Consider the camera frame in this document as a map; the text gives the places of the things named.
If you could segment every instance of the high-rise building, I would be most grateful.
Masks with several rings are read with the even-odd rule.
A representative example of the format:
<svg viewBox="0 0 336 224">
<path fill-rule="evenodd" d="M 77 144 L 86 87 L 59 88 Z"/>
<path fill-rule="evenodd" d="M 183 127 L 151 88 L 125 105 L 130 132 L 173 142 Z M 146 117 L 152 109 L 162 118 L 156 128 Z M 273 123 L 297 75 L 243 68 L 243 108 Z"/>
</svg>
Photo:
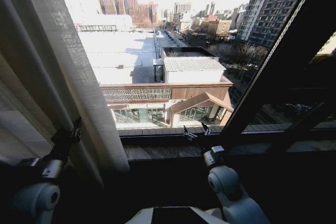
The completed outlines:
<svg viewBox="0 0 336 224">
<path fill-rule="evenodd" d="M 124 0 L 124 6 L 125 6 L 125 13 L 127 15 L 129 15 L 130 10 L 129 10 L 129 6 L 128 6 L 128 0 Z"/>
<path fill-rule="evenodd" d="M 209 15 L 209 4 L 206 5 L 206 8 L 205 8 L 205 15 Z"/>
<path fill-rule="evenodd" d="M 215 2 L 211 2 L 210 14 L 213 15 L 215 11 Z"/>
<path fill-rule="evenodd" d="M 140 24 L 148 19 L 149 19 L 149 5 L 148 4 L 138 4 L 137 23 Z"/>
<path fill-rule="evenodd" d="M 167 13 L 167 22 L 173 22 L 173 19 L 174 19 L 174 13 L 172 10 L 170 10 L 168 13 Z"/>
<path fill-rule="evenodd" d="M 98 2 L 99 2 L 98 13 L 99 14 L 106 14 L 106 11 L 105 11 L 105 0 L 98 0 Z"/>
<path fill-rule="evenodd" d="M 138 4 L 138 0 L 98 0 L 100 14 L 118 14 L 130 15 L 135 25 L 142 24 L 145 20 L 150 20 L 156 24 L 158 5 L 150 2 L 150 4 Z"/>
<path fill-rule="evenodd" d="M 271 47 L 297 0 L 250 0 L 237 37 Z"/>
<path fill-rule="evenodd" d="M 164 18 L 168 18 L 168 12 L 170 12 L 169 9 L 164 10 L 164 12 L 163 12 L 163 17 Z"/>
<path fill-rule="evenodd" d="M 138 17 L 138 10 L 139 10 L 138 0 L 127 0 L 127 2 L 124 1 L 124 4 L 125 4 L 125 11 L 127 11 L 128 8 L 128 13 L 132 17 L 133 23 L 135 24 L 140 23 L 141 20 L 139 20 Z"/>
<path fill-rule="evenodd" d="M 158 5 L 154 2 L 149 2 L 149 19 L 152 24 L 156 24 L 157 21 L 157 11 L 158 11 Z"/>
<path fill-rule="evenodd" d="M 114 0 L 103 0 L 105 14 L 117 14 L 116 4 Z"/>
<path fill-rule="evenodd" d="M 115 8 L 117 9 L 117 14 L 125 14 L 124 0 L 114 0 Z"/>
<path fill-rule="evenodd" d="M 183 13 L 183 12 L 190 12 L 191 10 L 191 3 L 181 3 L 176 2 L 174 4 L 174 13 Z"/>
</svg>

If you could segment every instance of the building window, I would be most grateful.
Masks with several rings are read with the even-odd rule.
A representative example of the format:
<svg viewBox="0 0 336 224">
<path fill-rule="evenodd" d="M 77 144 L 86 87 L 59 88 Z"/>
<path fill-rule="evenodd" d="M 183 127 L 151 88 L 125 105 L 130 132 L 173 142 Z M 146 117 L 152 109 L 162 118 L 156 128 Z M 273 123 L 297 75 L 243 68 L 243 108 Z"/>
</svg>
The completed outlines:
<svg viewBox="0 0 336 224">
<path fill-rule="evenodd" d="M 113 112 L 117 123 L 164 122 L 164 109 L 125 109 Z"/>
<path fill-rule="evenodd" d="M 180 112 L 180 122 L 207 121 L 212 106 L 193 107 Z"/>
</svg>

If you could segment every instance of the curtain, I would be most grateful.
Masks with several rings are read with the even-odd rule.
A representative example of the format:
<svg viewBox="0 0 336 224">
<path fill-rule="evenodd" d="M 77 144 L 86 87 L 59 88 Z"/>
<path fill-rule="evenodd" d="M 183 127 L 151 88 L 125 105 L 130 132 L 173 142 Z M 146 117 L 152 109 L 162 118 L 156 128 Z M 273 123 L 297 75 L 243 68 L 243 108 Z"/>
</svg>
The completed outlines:
<svg viewBox="0 0 336 224">
<path fill-rule="evenodd" d="M 127 172 L 116 125 L 64 0 L 0 4 L 0 158 L 46 155 L 50 137 L 81 117 L 82 141 L 70 153 L 74 167 L 101 184 L 105 175 Z"/>
</svg>

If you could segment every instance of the white rooftop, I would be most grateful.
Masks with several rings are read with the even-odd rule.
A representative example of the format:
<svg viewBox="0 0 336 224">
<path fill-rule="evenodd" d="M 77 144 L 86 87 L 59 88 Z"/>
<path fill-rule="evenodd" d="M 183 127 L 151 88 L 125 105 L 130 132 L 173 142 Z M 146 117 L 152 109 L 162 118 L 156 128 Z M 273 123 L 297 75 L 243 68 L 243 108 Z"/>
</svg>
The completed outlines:
<svg viewBox="0 0 336 224">
<path fill-rule="evenodd" d="M 217 60 L 209 57 L 171 57 L 164 59 L 166 71 L 225 70 Z"/>
</svg>

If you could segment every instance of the building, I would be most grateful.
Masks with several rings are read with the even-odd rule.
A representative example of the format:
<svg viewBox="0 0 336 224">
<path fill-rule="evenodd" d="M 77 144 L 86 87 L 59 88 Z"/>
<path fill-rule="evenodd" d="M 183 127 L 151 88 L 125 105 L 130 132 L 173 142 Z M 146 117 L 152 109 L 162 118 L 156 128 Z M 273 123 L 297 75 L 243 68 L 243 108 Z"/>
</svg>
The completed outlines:
<svg viewBox="0 0 336 224">
<path fill-rule="evenodd" d="M 215 2 L 211 2 L 210 14 L 213 15 L 215 11 Z"/>
<path fill-rule="evenodd" d="M 128 11 L 128 15 L 132 17 L 134 23 L 139 22 L 138 17 L 138 0 L 124 0 L 125 11 Z"/>
<path fill-rule="evenodd" d="M 271 47 L 298 0 L 250 0 L 237 37 Z"/>
<path fill-rule="evenodd" d="M 205 15 L 209 15 L 209 4 L 206 5 L 206 8 L 205 8 Z"/>
<path fill-rule="evenodd" d="M 98 0 L 100 8 L 99 14 L 118 14 L 130 15 L 133 24 L 138 26 L 150 20 L 152 24 L 157 21 L 158 5 L 150 2 L 149 4 L 139 4 L 138 0 Z"/>
<path fill-rule="evenodd" d="M 236 22 L 237 22 L 237 18 L 238 18 L 238 10 L 239 7 L 236 7 L 233 9 L 232 12 L 232 22 L 231 22 L 231 26 L 230 26 L 230 30 L 236 29 Z"/>
<path fill-rule="evenodd" d="M 126 14 L 124 0 L 114 0 L 114 2 L 117 14 L 119 15 Z"/>
<path fill-rule="evenodd" d="M 211 15 L 211 14 L 209 14 L 209 15 L 206 16 L 206 18 L 205 18 L 206 21 L 217 20 L 217 19 L 218 19 L 217 16 L 215 16 L 215 15 Z"/>
<path fill-rule="evenodd" d="M 202 48 L 168 47 L 155 62 L 164 83 L 101 86 L 118 127 L 225 125 L 233 112 L 232 83 L 218 58 Z"/>
<path fill-rule="evenodd" d="M 102 15 L 85 16 L 77 23 L 77 31 L 129 31 L 132 18 L 129 15 Z"/>
<path fill-rule="evenodd" d="M 204 20 L 205 20 L 204 18 L 200 18 L 200 17 L 193 18 L 191 28 L 196 29 L 202 24 Z"/>
<path fill-rule="evenodd" d="M 105 14 L 117 14 L 116 3 L 114 0 L 100 0 L 100 3 L 104 4 L 102 9 L 105 9 Z"/>
<path fill-rule="evenodd" d="M 174 19 L 174 14 L 173 14 L 173 11 L 169 11 L 167 13 L 167 22 L 173 22 L 173 19 Z"/>
<path fill-rule="evenodd" d="M 149 3 L 149 19 L 152 24 L 156 24 L 157 21 L 157 11 L 158 11 L 158 5 L 150 2 Z"/>
<path fill-rule="evenodd" d="M 182 2 L 176 2 L 174 3 L 174 14 L 175 13 L 182 13 L 191 11 L 191 3 L 182 3 Z"/>
<path fill-rule="evenodd" d="M 231 20 L 210 20 L 207 33 L 214 36 L 227 35 L 230 30 Z"/>
<path fill-rule="evenodd" d="M 149 5 L 148 4 L 138 4 L 137 21 L 134 23 L 141 24 L 142 22 L 146 20 L 150 20 Z"/>
<path fill-rule="evenodd" d="M 236 8 L 233 9 L 232 23 L 231 23 L 231 26 L 230 26 L 230 30 L 239 29 L 239 27 L 240 27 L 240 25 L 243 21 L 247 5 L 248 5 L 247 3 L 246 4 L 241 4 L 239 7 L 236 7 Z"/>
<path fill-rule="evenodd" d="M 180 31 L 184 31 L 191 28 L 191 13 L 183 12 L 176 13 L 173 17 L 173 22 L 176 23 L 176 29 Z"/>
</svg>

